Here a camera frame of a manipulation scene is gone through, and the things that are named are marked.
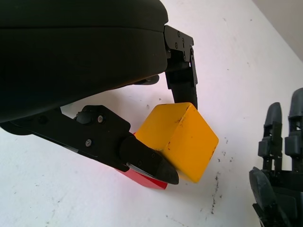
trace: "white wall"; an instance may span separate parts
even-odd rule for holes
[[[253,1],[303,61],[303,1]]]

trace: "red object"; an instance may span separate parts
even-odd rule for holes
[[[144,187],[161,189],[161,190],[164,190],[167,187],[167,183],[158,181],[158,180],[150,178],[148,176],[144,176],[132,169],[129,169],[127,172],[122,172],[122,171],[119,171],[119,172]]]

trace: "yellow cube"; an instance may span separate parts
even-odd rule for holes
[[[197,183],[219,139],[191,103],[156,106],[135,134],[161,152],[179,176]]]

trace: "scuff mark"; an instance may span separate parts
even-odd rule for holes
[[[179,223],[179,224],[182,225],[182,226],[189,227],[189,226],[184,225],[182,222],[179,222],[179,221],[177,221],[177,220],[175,220],[175,219],[173,219],[173,218],[171,218],[170,220],[172,220],[172,221],[174,221],[174,222],[177,222],[177,223]]]
[[[215,180],[216,180],[216,187],[214,189],[214,193],[213,193],[213,204],[212,204],[212,211],[211,211],[211,214],[214,214],[214,206],[216,204],[216,200],[215,200],[215,197],[216,197],[216,194],[218,192],[218,189],[219,189],[219,179],[218,179],[218,176],[220,175],[220,172],[217,172],[217,175],[215,177]]]
[[[175,123],[180,123],[181,120],[182,120],[182,117],[180,117],[180,119],[176,120]]]

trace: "white surface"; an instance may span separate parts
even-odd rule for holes
[[[220,139],[200,183],[151,190],[38,137],[0,130],[0,226],[259,226],[249,170],[261,167],[258,142],[272,102],[281,102],[287,135],[290,98],[303,87],[303,64],[250,0],[163,3],[169,24],[195,40],[199,111]],[[170,102],[161,75],[157,85],[105,92],[63,110],[74,116],[84,105],[102,104],[136,131],[155,105]],[[283,164],[289,169],[290,159]]]

